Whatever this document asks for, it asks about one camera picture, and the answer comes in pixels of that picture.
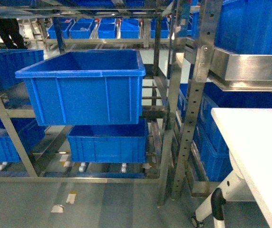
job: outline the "gray floor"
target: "gray floor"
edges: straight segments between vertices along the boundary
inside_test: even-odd
[[[45,51],[45,58],[57,54],[57,49]],[[153,62],[151,49],[142,49],[141,55],[144,63]],[[166,62],[167,50],[162,49],[164,72]],[[66,204],[72,190],[77,192],[75,203]],[[156,199],[157,185],[152,184],[0,183],[0,228],[191,228],[189,218],[203,200],[191,198],[188,189],[161,208]],[[57,204],[64,206],[63,213],[51,213]],[[268,227],[255,202],[228,202],[225,215],[228,228]],[[205,227],[213,227],[211,216]]]

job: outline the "stainless steel rack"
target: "stainless steel rack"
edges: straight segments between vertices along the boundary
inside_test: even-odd
[[[204,174],[198,159],[196,146],[192,143],[196,126],[200,102],[203,95],[204,84],[207,78],[211,79],[223,90],[272,90],[272,56],[262,55],[237,55],[214,47],[214,38],[218,20],[220,17],[221,0],[202,0],[198,29],[200,36],[197,40],[190,38],[178,38],[177,32],[180,26],[183,0],[174,0],[170,8],[176,20],[172,20],[169,39],[169,64],[168,73],[165,76],[158,67],[159,47],[163,40],[160,39],[162,12],[166,10],[159,1],[146,1],[143,8],[127,8],[120,3],[117,8],[86,8],[76,6],[61,6],[54,0],[45,0],[52,6],[42,7],[0,7],[9,10],[11,15],[2,17],[28,17],[46,18],[52,17],[56,27],[57,44],[60,52],[65,52],[65,44],[70,42],[80,43],[109,43],[108,41],[85,39],[65,40],[61,36],[59,17],[139,17],[145,21],[149,18],[157,18],[156,35],[154,40],[154,64],[146,66],[148,75],[154,84],[147,86],[152,89],[152,105],[144,106],[143,117],[150,120],[152,137],[152,152],[148,153],[149,161],[156,160],[154,167],[146,172],[144,178],[113,178],[97,175],[88,177],[86,174],[71,172],[51,173],[45,172],[50,157],[55,153],[65,140],[65,133],[70,128],[65,127],[58,135],[50,136],[50,144],[43,148],[39,156],[28,157],[21,141],[15,131],[11,118],[35,117],[31,106],[19,108],[5,107],[0,97],[0,118],[8,131],[27,172],[16,172],[15,175],[0,172],[0,181],[36,181],[36,182],[95,182],[95,183],[158,183],[158,205],[163,205],[168,187],[171,188],[172,198],[177,199],[183,189],[185,180],[190,187],[192,196],[205,197],[218,185],[210,182]],[[144,35],[140,39],[124,42],[133,43],[138,40],[146,46],[151,42],[149,36]],[[177,110],[177,99],[181,82],[182,57],[191,63],[188,106],[185,116],[180,117]],[[156,100],[161,99],[163,105],[157,106]],[[157,119],[163,119],[163,134],[161,135]]]

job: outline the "metal shelf frame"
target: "metal shelf frame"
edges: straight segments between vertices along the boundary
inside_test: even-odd
[[[213,80],[219,87],[224,88],[224,81],[232,76],[232,71],[243,69],[240,71],[240,77],[245,77],[243,82],[252,85],[255,81],[249,81],[250,76],[259,75],[262,70],[272,72],[272,56],[259,55],[236,55],[225,50],[214,47],[214,38],[217,24],[220,17],[223,1],[221,0],[202,0],[198,21],[198,29],[200,36],[197,40],[189,38],[178,38],[177,32],[180,26],[182,4],[184,0],[174,0],[172,7],[172,15],[176,15],[176,20],[172,20],[169,39],[169,62],[167,75],[163,75],[159,69],[159,47],[165,42],[160,39],[162,12],[165,7],[161,6],[160,1],[153,2],[152,5],[145,5],[140,9],[127,8],[123,5],[123,1],[116,1],[116,8],[84,8],[84,7],[67,7],[58,5],[54,0],[45,0],[52,7],[48,9],[42,8],[25,8],[17,7],[14,10],[25,12],[26,17],[46,18],[52,17],[56,28],[57,44],[61,53],[65,52],[65,43],[109,43],[108,41],[85,39],[85,40],[64,40],[61,35],[59,17],[140,17],[144,18],[143,36],[146,38],[136,39],[145,47],[148,47],[152,40],[147,31],[150,18],[157,18],[156,34],[154,39],[154,64],[153,67],[147,68],[150,72],[146,78],[153,79],[154,84],[148,88],[152,89],[152,96],[145,99],[152,99],[152,105],[144,106],[143,117],[151,122],[152,138],[154,145],[154,156],[156,158],[157,175],[147,175],[146,178],[106,178],[106,177],[87,177],[84,174],[73,174],[69,171],[65,174],[58,173],[57,177],[53,177],[51,173],[44,172],[44,168],[48,163],[43,159],[37,161],[31,160],[25,152],[22,143],[15,131],[11,118],[33,118],[34,112],[29,107],[23,109],[11,109],[5,107],[0,97],[0,118],[4,123],[21,159],[27,170],[27,173],[20,173],[15,177],[6,177],[6,172],[0,172],[0,181],[14,182],[94,182],[94,183],[158,183],[158,205],[162,206],[166,199],[166,192],[171,188],[172,199],[177,199],[183,189],[185,180],[191,190],[192,196],[205,197],[209,195],[218,185],[217,182],[210,182],[202,172],[200,161],[196,156],[196,147],[192,144],[193,134],[197,122],[197,116],[200,108],[200,102],[203,95],[204,84],[207,78]],[[135,43],[136,40],[125,39],[127,43]],[[177,100],[181,82],[181,59],[177,53],[184,53],[184,58],[191,63],[190,77],[188,83],[187,100],[188,106],[186,114],[180,117],[177,113]],[[251,72],[247,71],[247,67],[253,62],[257,63]],[[271,90],[272,86],[268,82],[260,82],[263,87],[247,87],[247,90]],[[162,106],[156,106],[156,100],[162,100]],[[163,119],[163,135],[160,134],[157,119]],[[65,132],[69,126],[55,137],[55,144],[61,144],[65,140]]]
[[[117,13],[115,17],[117,16],[123,16],[123,17],[130,17],[135,16],[144,18],[146,23],[145,31],[142,31],[144,37],[139,39],[141,43],[145,43],[145,45],[149,45],[150,42],[153,40],[150,38],[149,31],[149,25],[150,25],[150,18],[157,18],[156,21],[156,34],[154,39],[154,64],[149,69],[147,69],[148,75],[146,78],[148,79],[154,79],[155,83],[152,86],[145,86],[152,89],[152,96],[151,97],[143,97],[143,99],[151,99],[152,105],[149,106],[143,106],[143,113],[142,117],[147,118],[151,123],[151,129],[152,129],[152,145],[154,146],[154,151],[151,154],[147,154],[148,161],[151,161],[152,163],[155,163],[154,169],[156,172],[150,173],[150,170],[146,172],[146,175],[144,178],[135,178],[135,176],[132,175],[132,173],[127,173],[127,175],[124,178],[114,178],[114,177],[108,177],[105,173],[96,173],[94,176],[88,176],[87,173],[72,173],[70,169],[68,168],[64,173],[63,172],[46,172],[45,168],[51,161],[52,155],[57,152],[59,147],[63,144],[63,142],[66,139],[66,133],[70,129],[70,126],[64,127],[64,129],[56,136],[53,136],[51,142],[48,146],[45,146],[42,148],[40,153],[32,154],[30,153],[30,156],[27,155],[21,140],[12,124],[11,118],[34,118],[34,112],[32,110],[32,107],[30,105],[23,106],[20,108],[9,108],[6,107],[3,102],[3,97],[0,94],[0,119],[2,120],[11,140],[13,141],[13,144],[21,158],[21,161],[25,167],[26,171],[16,171],[16,172],[8,172],[8,171],[0,171],[0,181],[7,181],[7,182],[92,182],[92,183],[158,183],[159,184],[159,202],[158,205],[163,205],[165,201],[165,189],[166,189],[166,182],[168,179],[168,171],[169,171],[169,159],[168,155],[170,154],[168,150],[165,148],[171,148],[171,140],[168,140],[168,132],[169,128],[172,128],[172,126],[169,126],[166,124],[166,132],[165,135],[162,137],[159,127],[157,124],[157,119],[164,119],[165,123],[169,123],[168,119],[170,116],[169,112],[169,105],[167,103],[167,100],[169,99],[167,97],[167,90],[168,90],[168,82],[161,72],[161,70],[158,67],[159,64],[159,47],[160,44],[163,42],[168,41],[161,40],[160,39],[160,33],[161,33],[161,13],[162,13],[162,7],[160,7],[160,3],[157,3],[155,1],[151,1],[155,5],[150,8],[140,8],[140,9],[122,9],[122,6],[120,10],[118,7],[116,9],[85,9],[85,8],[77,8],[77,7],[63,7],[63,6],[53,6],[48,7],[46,9],[34,9],[34,8],[27,8],[27,7],[15,7],[15,8],[9,8],[9,7],[0,7],[0,10],[7,10],[8,13],[4,14],[0,17],[2,18],[46,18],[46,17],[52,17],[53,23],[55,25],[55,31],[57,35],[57,44],[58,48],[61,53],[65,52],[65,44],[63,42],[62,32],[60,28],[60,17],[69,17],[73,16],[76,17],[77,14],[75,12],[78,10],[80,11],[80,14],[78,14],[80,17],[86,17],[86,16],[99,16],[99,17],[110,17],[109,13],[112,13],[114,10],[117,10]],[[65,11],[70,11],[71,13],[74,12],[74,14],[69,15],[65,14]],[[124,39],[125,42],[135,43],[135,40],[129,40]],[[160,92],[160,97],[157,96],[157,90]],[[161,99],[163,101],[164,105],[156,105],[156,100]]]

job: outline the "blue plastic crate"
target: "blue plastic crate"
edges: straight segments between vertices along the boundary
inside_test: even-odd
[[[62,32],[63,32],[63,38],[64,39],[68,39],[69,37],[69,29],[71,28],[71,26],[73,25],[72,22],[66,23],[66,22],[61,22],[61,26],[62,26]],[[55,26],[51,25],[49,27],[49,29],[47,29],[47,32],[49,33],[49,38],[51,39],[56,39],[56,31],[55,31]]]
[[[36,6],[36,0],[0,0],[3,6]]]
[[[98,27],[98,37],[100,39],[115,39],[117,35],[116,24],[100,24]]]
[[[139,51],[69,52],[16,72],[39,125],[136,124],[142,114]]]
[[[61,4],[65,6],[88,6],[88,7],[113,7],[114,4],[112,0],[58,0]],[[126,5],[128,7],[143,6],[145,0],[126,0]]]
[[[210,181],[223,181],[233,170],[229,151],[222,153],[215,150],[207,135],[202,132],[203,145],[201,148],[201,161]]]
[[[197,122],[196,127],[195,127],[195,131],[194,131],[194,135],[193,135],[193,141],[198,149],[198,152],[201,154],[202,151],[202,145],[203,145],[203,141],[204,141],[204,128],[201,125],[200,122]]]
[[[120,27],[121,38],[139,38],[139,21],[134,18],[124,18]]]
[[[188,84],[182,83],[180,84],[180,90],[178,95],[177,107],[180,111],[182,117],[185,116],[186,108],[187,108],[187,100],[186,100],[186,93],[187,93]]]
[[[95,19],[93,19],[93,18],[80,18],[76,21],[76,23],[93,23],[93,24],[95,24]]]
[[[101,24],[116,24],[117,19],[116,18],[103,18],[100,20]]]
[[[143,163],[148,126],[145,119],[128,125],[74,126],[67,134],[73,162]]]
[[[155,27],[156,27],[156,19],[151,20],[151,38],[155,38]],[[169,37],[169,25],[167,21],[161,22],[161,34],[160,38],[168,38]]]
[[[43,50],[0,50],[0,91],[23,81],[15,77],[15,71],[21,70],[43,59]]]
[[[38,126],[35,119],[12,119],[22,144],[29,152],[45,136],[44,127]],[[4,125],[0,120],[0,162],[19,162],[20,157]]]
[[[95,25],[93,23],[75,23],[69,30],[72,39],[89,38]]]
[[[198,35],[195,29],[193,38]],[[225,0],[215,45],[238,54],[272,55],[272,0]]]
[[[199,119],[212,145],[218,152],[228,151],[212,115],[212,108],[272,108],[272,92],[223,92],[213,83],[206,83]]]

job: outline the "black trousers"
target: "black trousers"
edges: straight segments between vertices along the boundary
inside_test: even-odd
[[[27,49],[23,37],[19,33],[17,19],[0,19],[0,37],[8,49]]]

